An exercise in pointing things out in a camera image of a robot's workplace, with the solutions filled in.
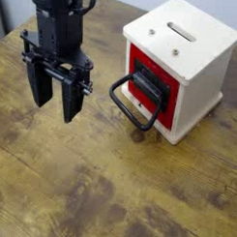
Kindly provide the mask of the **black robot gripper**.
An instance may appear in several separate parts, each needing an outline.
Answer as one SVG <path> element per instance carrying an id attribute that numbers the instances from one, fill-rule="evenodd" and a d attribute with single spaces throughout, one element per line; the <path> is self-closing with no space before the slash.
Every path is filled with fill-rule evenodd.
<path id="1" fill-rule="evenodd" d="M 37 9 L 38 30 L 20 33 L 35 104 L 46 104 L 52 98 L 52 79 L 60 80 L 66 124 L 81 111 L 83 95 L 93 91 L 93 62 L 80 48 L 86 13 L 86 8 Z"/>

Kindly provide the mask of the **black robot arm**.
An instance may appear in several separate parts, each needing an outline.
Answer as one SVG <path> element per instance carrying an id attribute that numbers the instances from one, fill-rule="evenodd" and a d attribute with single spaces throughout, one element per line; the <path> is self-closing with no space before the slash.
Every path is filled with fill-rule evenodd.
<path id="1" fill-rule="evenodd" d="M 32 0 L 38 29 L 23 30 L 23 62 L 37 106 L 52 98 L 52 80 L 62 85 L 64 121 L 70 123 L 81 111 L 83 97 L 93 91 L 90 72 L 93 62 L 81 49 L 83 16 L 97 0 Z"/>

